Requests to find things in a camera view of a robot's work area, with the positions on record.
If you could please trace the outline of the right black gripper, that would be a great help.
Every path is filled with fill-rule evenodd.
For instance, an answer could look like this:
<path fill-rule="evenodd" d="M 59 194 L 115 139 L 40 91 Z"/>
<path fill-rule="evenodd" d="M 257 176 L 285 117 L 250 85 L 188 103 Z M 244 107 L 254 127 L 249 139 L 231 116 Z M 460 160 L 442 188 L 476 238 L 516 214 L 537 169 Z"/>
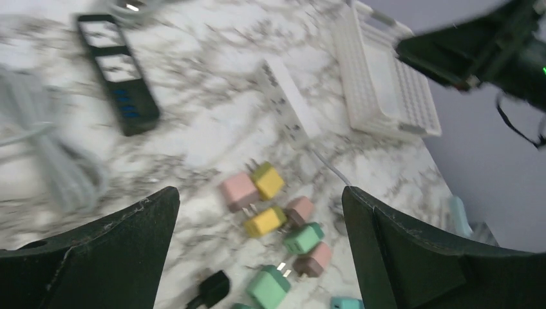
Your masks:
<path fill-rule="evenodd" d="M 545 1 L 507 1 L 485 16 L 401 39 L 398 60 L 444 87 L 484 82 L 545 111 Z"/>

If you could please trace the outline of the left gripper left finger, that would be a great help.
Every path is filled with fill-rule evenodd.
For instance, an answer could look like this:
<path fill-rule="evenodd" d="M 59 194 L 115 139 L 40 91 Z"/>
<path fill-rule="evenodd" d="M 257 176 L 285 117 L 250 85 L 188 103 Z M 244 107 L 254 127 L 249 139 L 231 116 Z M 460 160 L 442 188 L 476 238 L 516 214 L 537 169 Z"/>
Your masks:
<path fill-rule="evenodd" d="M 165 187 L 61 234 L 1 251 L 2 308 L 152 308 L 180 206 Z"/>

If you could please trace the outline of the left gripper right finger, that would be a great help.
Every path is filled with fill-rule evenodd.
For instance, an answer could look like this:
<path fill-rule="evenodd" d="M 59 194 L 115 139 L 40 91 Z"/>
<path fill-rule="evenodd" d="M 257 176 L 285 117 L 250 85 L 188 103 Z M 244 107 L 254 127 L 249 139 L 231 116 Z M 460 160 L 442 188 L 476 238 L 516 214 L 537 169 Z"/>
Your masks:
<path fill-rule="evenodd" d="M 457 236 L 358 187 L 342 204 L 366 308 L 545 307 L 545 254 Z"/>

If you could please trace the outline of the teal plug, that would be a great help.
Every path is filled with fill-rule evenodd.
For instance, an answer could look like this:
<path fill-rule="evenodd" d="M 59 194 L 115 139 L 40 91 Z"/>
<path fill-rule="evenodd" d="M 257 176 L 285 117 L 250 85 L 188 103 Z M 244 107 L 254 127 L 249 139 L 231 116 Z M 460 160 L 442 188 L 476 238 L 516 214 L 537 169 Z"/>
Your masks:
<path fill-rule="evenodd" d="M 283 245 L 290 254 L 303 255 L 309 253 L 325 234 L 318 222 L 310 222 L 288 233 Z"/>
<path fill-rule="evenodd" d="M 352 297 L 332 297 L 330 300 L 331 309 L 364 309 L 361 299 Z"/>

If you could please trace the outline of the pink plug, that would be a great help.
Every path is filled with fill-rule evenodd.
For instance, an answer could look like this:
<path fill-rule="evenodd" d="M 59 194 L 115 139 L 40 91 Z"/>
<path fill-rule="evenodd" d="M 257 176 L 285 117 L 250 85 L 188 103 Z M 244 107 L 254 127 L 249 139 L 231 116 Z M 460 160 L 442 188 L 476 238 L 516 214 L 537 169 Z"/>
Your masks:
<path fill-rule="evenodd" d="M 230 212 L 238 212 L 260 200 L 257 187 L 245 172 L 228 177 L 218 188 Z"/>
<path fill-rule="evenodd" d="M 299 277 L 319 277 L 332 259 L 332 250 L 321 241 L 309 253 L 299 256 L 292 264 L 293 271 Z"/>
<path fill-rule="evenodd" d="M 314 204 L 306 196 L 292 200 L 285 208 L 287 224 L 290 228 L 304 225 L 314 211 Z"/>

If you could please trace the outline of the green plug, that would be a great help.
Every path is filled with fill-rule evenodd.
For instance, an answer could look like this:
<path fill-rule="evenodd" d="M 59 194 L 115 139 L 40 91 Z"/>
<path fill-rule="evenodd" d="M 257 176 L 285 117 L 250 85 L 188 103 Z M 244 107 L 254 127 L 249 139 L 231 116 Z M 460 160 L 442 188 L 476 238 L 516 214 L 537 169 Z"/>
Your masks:
<path fill-rule="evenodd" d="M 232 305 L 231 309 L 254 309 L 252 306 L 243 303 L 235 303 Z"/>
<path fill-rule="evenodd" d="M 264 265 L 250 280 L 245 291 L 258 308 L 275 309 L 292 288 L 288 280 L 291 272 L 284 262 L 278 265 Z"/>

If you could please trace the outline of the yellow plug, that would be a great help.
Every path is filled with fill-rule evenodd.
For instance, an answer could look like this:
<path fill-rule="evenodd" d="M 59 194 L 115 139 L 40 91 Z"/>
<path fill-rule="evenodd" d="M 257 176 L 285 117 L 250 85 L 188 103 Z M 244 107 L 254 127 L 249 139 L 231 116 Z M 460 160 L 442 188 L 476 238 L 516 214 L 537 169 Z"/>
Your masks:
<path fill-rule="evenodd" d="M 284 210 L 275 205 L 248 219 L 243 224 L 243 228 L 251 238 L 260 238 L 277 230 L 286 222 L 287 217 Z"/>
<path fill-rule="evenodd" d="M 258 163 L 254 159 L 250 164 L 245 164 L 249 170 L 249 176 L 258 190 L 259 197 L 263 201 L 273 199 L 284 188 L 285 181 L 276 168 L 268 161 Z"/>

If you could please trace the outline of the black power strip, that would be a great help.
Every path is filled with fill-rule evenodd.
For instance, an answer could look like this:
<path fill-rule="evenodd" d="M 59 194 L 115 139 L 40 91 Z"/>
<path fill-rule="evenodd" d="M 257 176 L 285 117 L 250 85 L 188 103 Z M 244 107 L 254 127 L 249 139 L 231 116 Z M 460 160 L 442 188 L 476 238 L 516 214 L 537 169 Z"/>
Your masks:
<path fill-rule="evenodd" d="M 160 109 L 115 18 L 76 15 L 75 27 L 121 132 L 133 136 L 154 129 Z"/>

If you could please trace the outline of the white power strip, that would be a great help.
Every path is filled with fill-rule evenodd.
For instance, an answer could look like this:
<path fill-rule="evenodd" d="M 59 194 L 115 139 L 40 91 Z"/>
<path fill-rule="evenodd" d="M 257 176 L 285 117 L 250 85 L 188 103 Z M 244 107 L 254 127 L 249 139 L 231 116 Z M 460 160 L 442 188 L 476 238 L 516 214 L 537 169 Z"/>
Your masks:
<path fill-rule="evenodd" d="M 284 62 L 265 57 L 254 72 L 256 82 L 294 149 L 308 147 L 321 135 L 309 104 L 301 95 Z"/>

